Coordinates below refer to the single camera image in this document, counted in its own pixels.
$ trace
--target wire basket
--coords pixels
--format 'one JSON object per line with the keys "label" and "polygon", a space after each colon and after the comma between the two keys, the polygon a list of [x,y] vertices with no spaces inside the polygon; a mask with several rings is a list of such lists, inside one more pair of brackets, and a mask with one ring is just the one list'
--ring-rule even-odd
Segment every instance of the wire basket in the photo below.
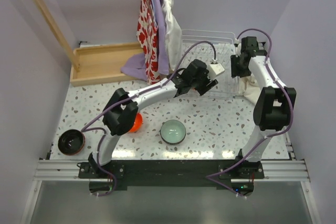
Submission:
{"label": "wire basket", "polygon": [[[182,30],[182,55],[188,48],[200,41],[208,40],[215,46],[218,63],[221,63],[225,72],[217,77],[218,84],[206,92],[202,98],[228,99],[238,93],[238,78],[231,77],[230,57],[235,53],[235,35],[230,32],[222,31],[204,31],[204,30]],[[209,44],[203,43],[194,47],[186,55],[180,67],[186,68],[194,59],[199,59],[206,64],[210,64],[214,52]],[[200,95],[191,90],[187,96],[200,97]]]}

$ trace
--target white wall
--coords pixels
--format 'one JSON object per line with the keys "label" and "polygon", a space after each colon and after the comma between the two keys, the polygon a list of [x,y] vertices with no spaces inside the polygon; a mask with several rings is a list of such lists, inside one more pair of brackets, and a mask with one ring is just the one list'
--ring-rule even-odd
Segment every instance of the white wall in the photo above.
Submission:
{"label": "white wall", "polygon": [[[140,0],[57,0],[79,40],[135,41]],[[249,27],[271,32],[289,0],[174,0],[182,28],[239,33]]]}
{"label": "white wall", "polygon": [[283,81],[297,89],[295,152],[305,158],[323,223],[335,223],[336,1],[291,0],[272,38],[271,60]]}
{"label": "white wall", "polygon": [[[73,46],[56,0],[47,0]],[[70,63],[31,0],[0,0],[0,223],[16,224],[45,157],[69,83]]]}

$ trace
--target purple cloth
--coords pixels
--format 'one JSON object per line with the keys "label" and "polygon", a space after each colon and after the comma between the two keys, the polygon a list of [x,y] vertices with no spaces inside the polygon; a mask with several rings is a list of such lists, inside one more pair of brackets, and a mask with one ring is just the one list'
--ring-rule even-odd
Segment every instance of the purple cloth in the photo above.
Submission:
{"label": "purple cloth", "polygon": [[133,55],[120,70],[128,76],[147,81],[145,54],[141,52],[140,54]]}
{"label": "purple cloth", "polygon": [[[166,26],[163,16],[160,0],[154,0],[155,19],[157,23],[157,36],[159,41],[159,47],[157,51],[158,56],[158,71],[160,74],[169,74],[169,59],[165,48],[165,36]],[[147,81],[146,66],[145,66],[145,54],[142,52],[137,55],[133,55],[128,59],[126,64],[121,68],[121,72],[135,77],[140,80]]]}
{"label": "purple cloth", "polygon": [[169,74],[169,59],[166,53],[165,48],[165,37],[166,37],[166,22],[163,16],[162,8],[160,0],[153,0],[154,1],[154,9],[155,9],[155,19],[157,26],[157,35],[159,41],[159,48],[158,48],[158,65],[159,65],[159,73],[160,74]]}

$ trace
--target red floral fabric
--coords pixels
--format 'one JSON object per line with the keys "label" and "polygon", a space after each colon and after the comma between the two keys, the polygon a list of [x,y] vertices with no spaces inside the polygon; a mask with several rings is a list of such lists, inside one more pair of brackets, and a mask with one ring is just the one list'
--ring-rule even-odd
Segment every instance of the red floral fabric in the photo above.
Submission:
{"label": "red floral fabric", "polygon": [[154,13],[151,0],[141,0],[138,29],[136,36],[145,54],[145,66],[147,83],[152,85],[160,81],[158,72],[157,54],[157,25],[154,20]]}

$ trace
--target white garment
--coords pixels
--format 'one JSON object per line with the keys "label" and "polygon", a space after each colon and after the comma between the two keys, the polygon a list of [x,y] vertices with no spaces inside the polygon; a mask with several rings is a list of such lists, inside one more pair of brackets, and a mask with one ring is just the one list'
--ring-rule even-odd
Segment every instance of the white garment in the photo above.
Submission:
{"label": "white garment", "polygon": [[238,95],[243,95],[251,103],[256,105],[258,98],[260,96],[260,87],[253,74],[251,76],[239,78]]}
{"label": "white garment", "polygon": [[174,0],[163,0],[162,11],[166,21],[165,48],[171,69],[175,69],[182,56],[182,30],[172,14]]}

